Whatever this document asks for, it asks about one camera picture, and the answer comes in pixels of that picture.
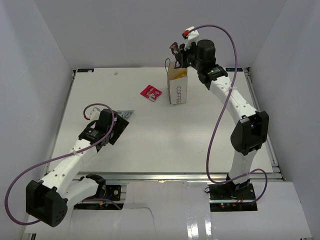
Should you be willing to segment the brown chocolate bar wrapper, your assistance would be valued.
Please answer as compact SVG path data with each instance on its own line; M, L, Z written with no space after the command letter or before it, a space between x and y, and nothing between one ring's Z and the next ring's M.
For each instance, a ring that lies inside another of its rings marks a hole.
M171 50L171 53L173 56L175 56L176 54L180 53L180 49L179 49L179 45L177 42L173 42L169 49Z

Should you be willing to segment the silver grey snack packet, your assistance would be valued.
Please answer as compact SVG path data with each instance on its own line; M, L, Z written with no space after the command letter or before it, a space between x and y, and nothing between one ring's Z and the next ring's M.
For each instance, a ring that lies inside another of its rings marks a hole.
M128 120L134 113L134 110L117 110L117 113L123 119Z

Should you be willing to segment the yellow M&M's packet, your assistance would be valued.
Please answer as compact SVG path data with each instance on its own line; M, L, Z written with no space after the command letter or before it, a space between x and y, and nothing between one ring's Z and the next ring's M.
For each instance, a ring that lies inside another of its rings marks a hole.
M185 69L185 70L179 71L177 76L175 76L174 78L175 79L180 79L180 78L184 78L184 77L187 77L187 76L188 76L188 71Z

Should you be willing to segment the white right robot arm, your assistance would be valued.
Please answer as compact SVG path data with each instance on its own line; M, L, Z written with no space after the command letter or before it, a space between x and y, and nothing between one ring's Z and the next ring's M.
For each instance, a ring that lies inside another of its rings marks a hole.
M232 87L226 70L216 63L215 44L208 39L170 46L176 62L182 68L192 67L206 88L222 103L223 111L231 115L235 128L230 142L234 149L231 169L223 186L226 195L236 200L250 185L250 170L257 152L267 140L269 115L258 111Z

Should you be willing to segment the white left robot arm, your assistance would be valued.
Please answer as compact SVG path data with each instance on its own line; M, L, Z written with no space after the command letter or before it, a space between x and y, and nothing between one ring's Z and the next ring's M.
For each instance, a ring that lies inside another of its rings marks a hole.
M65 157L39 181L26 186L26 212L39 221L58 226L69 208L87 199L102 199L106 193L106 180L90 173L71 185L80 169L107 144L114 145L129 122L117 111L103 109L78 136L71 155Z

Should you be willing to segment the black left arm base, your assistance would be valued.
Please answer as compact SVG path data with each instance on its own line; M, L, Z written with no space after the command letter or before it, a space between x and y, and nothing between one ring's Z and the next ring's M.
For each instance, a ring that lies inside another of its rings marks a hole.
M121 200L121 185L107 184L102 176L93 173L82 176L78 183L76 190L80 191L80 198L77 205L95 202L99 210L122 210L123 204L116 203Z

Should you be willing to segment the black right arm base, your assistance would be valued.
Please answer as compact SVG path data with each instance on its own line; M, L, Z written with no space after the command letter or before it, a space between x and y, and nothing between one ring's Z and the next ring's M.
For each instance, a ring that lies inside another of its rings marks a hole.
M258 210L255 190L250 183L247 188L231 193L226 186L210 184L204 192L209 195L210 211L219 212L256 212Z

